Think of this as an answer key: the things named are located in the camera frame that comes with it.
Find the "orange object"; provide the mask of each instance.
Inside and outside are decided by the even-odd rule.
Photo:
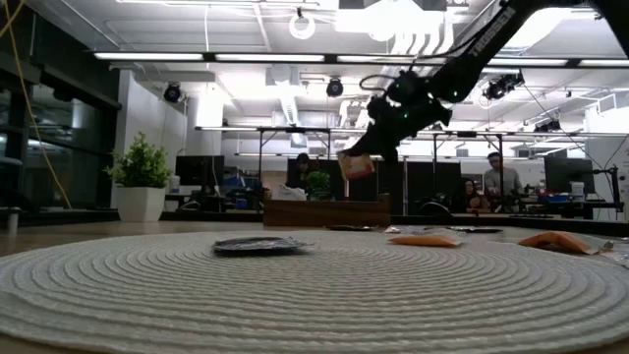
[[[456,236],[432,234],[427,236],[398,236],[389,240],[396,245],[453,247],[461,244]]]
[[[372,158],[367,154],[348,156],[343,152],[338,152],[337,156],[345,180],[365,177],[375,172]]]
[[[593,255],[599,250],[577,239],[573,234],[563,231],[546,231],[539,235],[529,237],[518,243],[521,246],[545,248],[556,245],[568,251]]]

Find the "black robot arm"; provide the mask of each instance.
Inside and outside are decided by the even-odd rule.
[[[508,0],[479,32],[472,36],[462,53],[448,60],[432,77],[421,78],[412,70],[400,76],[382,96],[373,97],[368,112],[373,123],[367,132],[346,150],[350,155],[380,154],[397,161],[400,141],[415,137],[418,131],[440,121],[447,125],[452,111],[441,101],[458,103],[474,89],[483,67],[504,47],[522,25],[538,10],[548,7],[575,7],[589,4],[605,17],[629,56],[629,1],[615,0]],[[387,99],[400,103],[392,106]]]

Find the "plastic bag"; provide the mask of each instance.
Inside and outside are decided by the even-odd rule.
[[[518,243],[521,246],[535,248],[559,247],[566,251],[594,255],[602,250],[611,250],[613,242],[600,238],[576,235],[564,231],[546,231]]]
[[[297,253],[305,246],[309,246],[309,244],[296,241],[292,237],[287,239],[281,237],[247,237],[216,241],[212,246],[212,251],[220,256],[272,256]]]
[[[455,247],[463,243],[461,233],[435,228],[429,230],[414,230],[412,235],[400,235],[389,240],[396,245]]]

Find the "man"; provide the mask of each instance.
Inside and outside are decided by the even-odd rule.
[[[493,197],[506,196],[512,191],[522,193],[522,183],[518,172],[513,168],[503,167],[504,190],[500,193],[500,153],[492,152],[487,156],[491,170],[485,172],[486,194]]]
[[[308,154],[304,152],[300,153],[297,156],[297,170],[290,176],[288,176],[286,187],[301,188],[303,190],[306,190],[306,188],[308,187],[306,179],[311,172],[311,160],[308,157]]]

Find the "potted plant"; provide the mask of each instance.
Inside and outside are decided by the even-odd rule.
[[[308,183],[308,197],[311,201],[332,200],[329,174],[321,171],[311,172],[306,177],[306,182]]]
[[[146,142],[139,132],[126,154],[116,151],[114,167],[106,168],[118,185],[120,219],[126,222],[158,221],[164,208],[165,187],[171,171],[166,167],[166,151]]]

